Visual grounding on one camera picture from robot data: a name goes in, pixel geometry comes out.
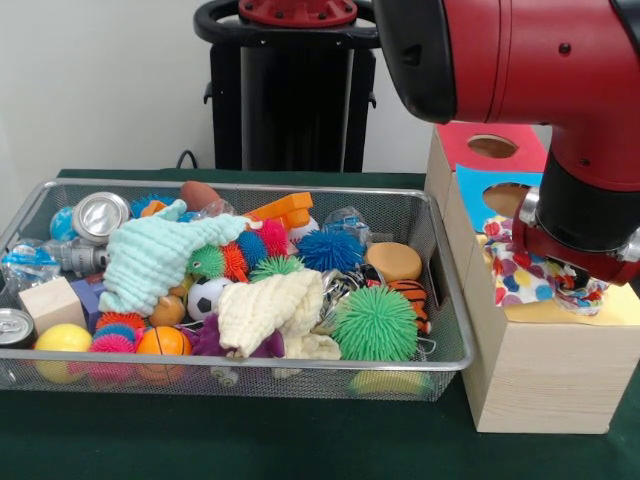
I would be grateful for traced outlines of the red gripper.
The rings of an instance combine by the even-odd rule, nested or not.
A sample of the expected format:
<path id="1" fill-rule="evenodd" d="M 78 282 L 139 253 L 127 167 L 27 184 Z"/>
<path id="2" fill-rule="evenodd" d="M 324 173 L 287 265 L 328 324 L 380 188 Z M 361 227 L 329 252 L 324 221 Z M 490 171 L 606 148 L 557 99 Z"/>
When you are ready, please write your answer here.
<path id="1" fill-rule="evenodd" d="M 639 262 L 623 261 L 615 251 L 586 252 L 572 249 L 539 226 L 531 227 L 521 220 L 513 223 L 513 239 L 520 249 L 570 265 L 560 266 L 556 271 L 557 300 L 587 301 L 591 277 L 619 286 L 639 279 Z"/>

